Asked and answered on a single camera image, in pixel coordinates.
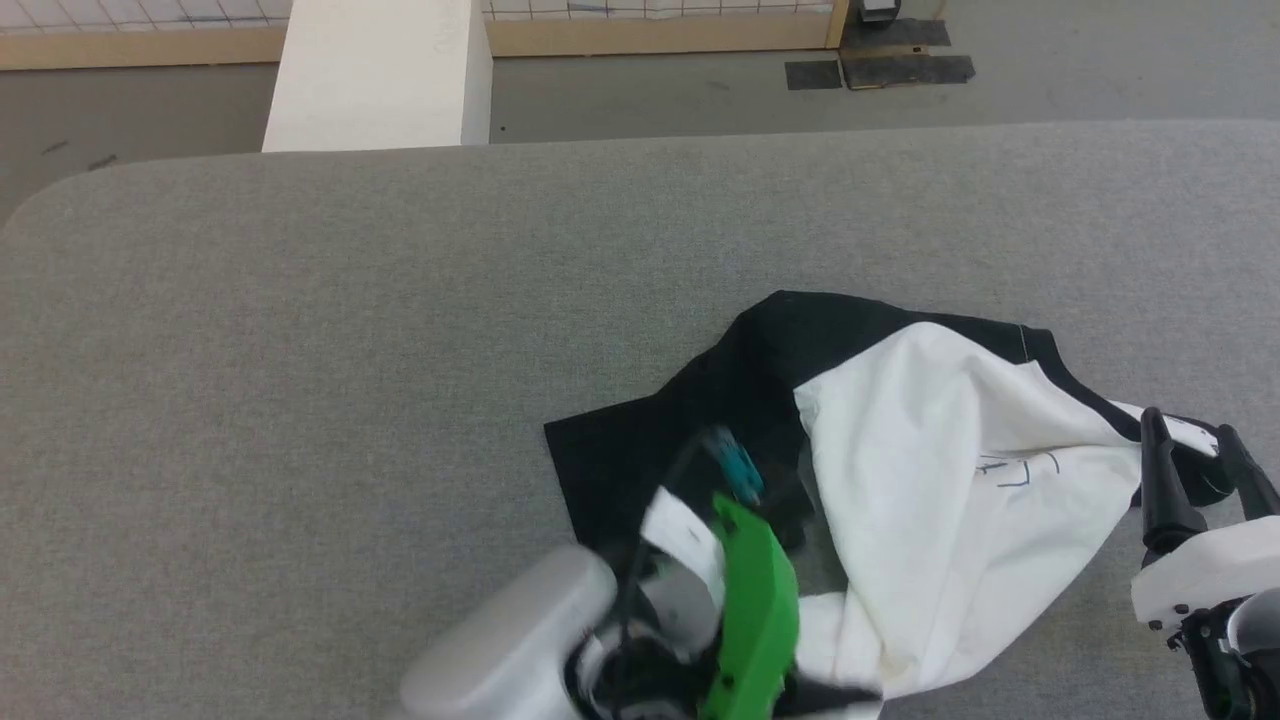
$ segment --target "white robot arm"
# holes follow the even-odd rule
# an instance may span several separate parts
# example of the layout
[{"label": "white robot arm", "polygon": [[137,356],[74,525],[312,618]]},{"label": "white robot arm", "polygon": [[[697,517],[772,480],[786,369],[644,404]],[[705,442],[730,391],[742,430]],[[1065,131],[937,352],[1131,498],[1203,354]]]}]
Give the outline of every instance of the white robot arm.
[{"label": "white robot arm", "polygon": [[[667,492],[700,450],[737,498],[717,493],[714,532]],[[795,667],[799,591],[759,515],[760,487],[727,429],[691,438],[628,564],[616,571],[579,546],[552,552],[413,664],[390,720],[797,717],[878,702]],[[666,557],[650,562],[650,547]]]},{"label": "white robot arm", "polygon": [[1174,442],[1156,409],[1142,416],[1143,544],[1133,607],[1152,630],[1175,629],[1211,720],[1280,717],[1280,493],[1230,425],[1217,430],[1224,473],[1245,521],[1210,530],[1187,500]]}]

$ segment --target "wooden frame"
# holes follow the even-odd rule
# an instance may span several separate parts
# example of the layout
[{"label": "wooden frame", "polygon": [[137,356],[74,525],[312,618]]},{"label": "wooden frame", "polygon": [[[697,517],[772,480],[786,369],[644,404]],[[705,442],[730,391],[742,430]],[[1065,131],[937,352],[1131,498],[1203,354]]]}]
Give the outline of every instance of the wooden frame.
[{"label": "wooden frame", "polygon": [[[486,23],[494,58],[818,50],[840,45],[850,0],[833,12],[669,20]],[[0,36],[0,70],[278,63],[284,28]]]}]

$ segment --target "floor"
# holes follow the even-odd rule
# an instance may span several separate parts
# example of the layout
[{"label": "floor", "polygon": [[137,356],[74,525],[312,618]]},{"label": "floor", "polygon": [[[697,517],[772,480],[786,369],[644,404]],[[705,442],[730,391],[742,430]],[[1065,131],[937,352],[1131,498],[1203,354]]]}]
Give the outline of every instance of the floor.
[{"label": "floor", "polygon": [[[824,53],[499,60],[493,142],[1124,118],[1280,120],[1275,0],[906,0],[942,10],[964,86],[788,91]],[[273,65],[0,74],[0,219],[49,183],[157,158],[252,152]]]}]

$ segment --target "black and white shirt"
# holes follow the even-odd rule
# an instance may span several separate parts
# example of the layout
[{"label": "black and white shirt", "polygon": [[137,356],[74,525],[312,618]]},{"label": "black and white shirt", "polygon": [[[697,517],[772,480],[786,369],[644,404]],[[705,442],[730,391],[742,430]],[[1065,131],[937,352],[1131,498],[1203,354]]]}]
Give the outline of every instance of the black and white shirt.
[{"label": "black and white shirt", "polygon": [[[801,601],[797,662],[897,697],[984,667],[1084,568],[1138,488],[1139,414],[1076,380],[1047,331],[777,292],[657,393],[545,429],[596,550],[635,537],[699,428],[728,425],[769,492],[808,442],[850,585]],[[1230,495],[1213,430],[1169,424],[1193,503]],[[703,477],[677,491],[695,509]]]}]

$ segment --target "gray felt surface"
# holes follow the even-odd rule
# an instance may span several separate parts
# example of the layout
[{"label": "gray felt surface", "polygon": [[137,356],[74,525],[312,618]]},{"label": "gray felt surface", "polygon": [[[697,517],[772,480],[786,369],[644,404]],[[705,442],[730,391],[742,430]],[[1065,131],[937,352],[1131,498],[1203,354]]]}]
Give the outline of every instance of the gray felt surface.
[{"label": "gray felt surface", "polygon": [[[1277,469],[1276,187],[1268,123],[59,183],[0,238],[0,716],[376,715],[434,634],[570,539],[541,423],[652,392],[777,288],[1048,327],[1103,395],[1230,420]],[[1132,619],[1140,555],[1130,516],[991,667],[886,716],[1198,717],[1185,659]]]}]

